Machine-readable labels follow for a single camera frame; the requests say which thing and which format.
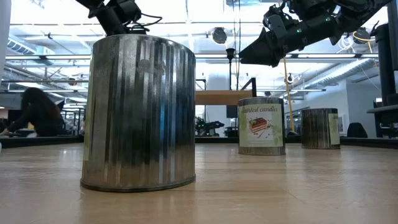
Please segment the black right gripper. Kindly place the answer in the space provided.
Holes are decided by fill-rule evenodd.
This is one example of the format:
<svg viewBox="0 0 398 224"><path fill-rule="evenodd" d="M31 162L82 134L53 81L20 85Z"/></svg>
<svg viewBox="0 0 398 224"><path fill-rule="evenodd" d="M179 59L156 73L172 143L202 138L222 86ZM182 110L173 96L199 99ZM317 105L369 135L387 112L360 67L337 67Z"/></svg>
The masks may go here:
<svg viewBox="0 0 398 224"><path fill-rule="evenodd" d="M272 31L263 27L259 37L239 53L242 64L267 65L276 67L289 52L302 49L309 42L309 24L302 22L283 22L282 37L276 38Z"/></svg>

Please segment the wooden shelf riser black legs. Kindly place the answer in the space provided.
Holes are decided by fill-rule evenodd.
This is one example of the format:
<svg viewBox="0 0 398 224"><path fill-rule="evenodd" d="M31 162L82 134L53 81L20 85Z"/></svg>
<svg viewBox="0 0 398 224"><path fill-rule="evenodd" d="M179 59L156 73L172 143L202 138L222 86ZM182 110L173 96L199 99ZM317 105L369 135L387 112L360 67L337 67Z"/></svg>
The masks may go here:
<svg viewBox="0 0 398 224"><path fill-rule="evenodd" d="M256 79L251 78L240 90L196 90L196 105L234 106L239 100L257 96Z"/></svg>

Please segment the black office chair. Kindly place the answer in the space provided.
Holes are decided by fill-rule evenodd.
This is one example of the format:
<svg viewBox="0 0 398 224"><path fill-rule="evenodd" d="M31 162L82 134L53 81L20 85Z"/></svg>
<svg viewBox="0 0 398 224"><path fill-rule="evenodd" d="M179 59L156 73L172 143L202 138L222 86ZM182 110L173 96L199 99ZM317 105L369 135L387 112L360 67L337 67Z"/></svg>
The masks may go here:
<svg viewBox="0 0 398 224"><path fill-rule="evenodd" d="M361 123L350 123L347 130L348 138L367 138L367 132Z"/></svg>

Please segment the grey desk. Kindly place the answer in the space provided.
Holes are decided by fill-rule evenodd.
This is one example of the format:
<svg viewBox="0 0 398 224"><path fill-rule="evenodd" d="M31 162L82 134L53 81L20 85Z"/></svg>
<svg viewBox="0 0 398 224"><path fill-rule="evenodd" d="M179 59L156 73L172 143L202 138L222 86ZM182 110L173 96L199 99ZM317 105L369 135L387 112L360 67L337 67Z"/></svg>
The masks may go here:
<svg viewBox="0 0 398 224"><path fill-rule="evenodd" d="M367 113L374 115L378 138L398 139L398 105L373 108Z"/></svg>

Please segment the person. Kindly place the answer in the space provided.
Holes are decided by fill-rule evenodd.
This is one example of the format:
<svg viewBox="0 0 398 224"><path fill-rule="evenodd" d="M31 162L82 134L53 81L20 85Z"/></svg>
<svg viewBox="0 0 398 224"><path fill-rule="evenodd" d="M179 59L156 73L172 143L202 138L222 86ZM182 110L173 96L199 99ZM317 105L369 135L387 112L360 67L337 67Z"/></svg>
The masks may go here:
<svg viewBox="0 0 398 224"><path fill-rule="evenodd" d="M44 91L34 87L26 89L22 94L21 110L21 117L5 128L0 136L13 133L28 123L34 126L38 137L67 134L59 107Z"/></svg>

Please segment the black aluminium table frame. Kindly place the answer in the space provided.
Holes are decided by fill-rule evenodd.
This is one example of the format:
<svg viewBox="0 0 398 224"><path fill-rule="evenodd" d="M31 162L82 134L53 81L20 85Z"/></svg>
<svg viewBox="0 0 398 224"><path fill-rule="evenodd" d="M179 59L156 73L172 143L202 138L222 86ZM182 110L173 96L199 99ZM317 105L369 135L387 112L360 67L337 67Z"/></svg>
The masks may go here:
<svg viewBox="0 0 398 224"><path fill-rule="evenodd" d="M84 142L83 136L57 136L44 138L0 138L0 143L3 148L14 147L31 147L31 146L46 146L57 144L73 144ZM198 144L237 144L239 138L216 138L216 137L199 137L195 138ZM384 139L384 138L340 138L341 146L361 146L384 149L398 149L398 139Z"/></svg>

